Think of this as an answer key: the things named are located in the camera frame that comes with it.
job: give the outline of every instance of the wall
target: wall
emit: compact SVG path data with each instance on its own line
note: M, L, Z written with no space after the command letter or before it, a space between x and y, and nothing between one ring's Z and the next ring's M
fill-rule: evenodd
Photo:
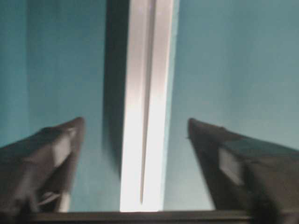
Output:
M0 147L29 133L25 3L0 1Z
M166 210L212 209L190 117L299 148L299 2L180 2Z

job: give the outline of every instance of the teal wall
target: teal wall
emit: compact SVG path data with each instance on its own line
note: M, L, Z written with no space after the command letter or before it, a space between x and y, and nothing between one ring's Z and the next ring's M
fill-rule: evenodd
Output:
M83 116L71 211L119 210L119 170L102 143L106 1L7 0L0 12L1 145Z
M166 210L212 209L190 117L299 149L299 2L182 0Z
M0 1L0 146L29 133L26 2Z

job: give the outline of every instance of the blue wall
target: blue wall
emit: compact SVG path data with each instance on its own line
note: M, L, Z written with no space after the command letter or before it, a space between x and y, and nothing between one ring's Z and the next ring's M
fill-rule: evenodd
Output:
M83 116L71 211L119 210L119 170L102 147L106 1L0 1L0 26L0 145Z
M182 0L165 209L212 209L190 117L299 148L299 2Z

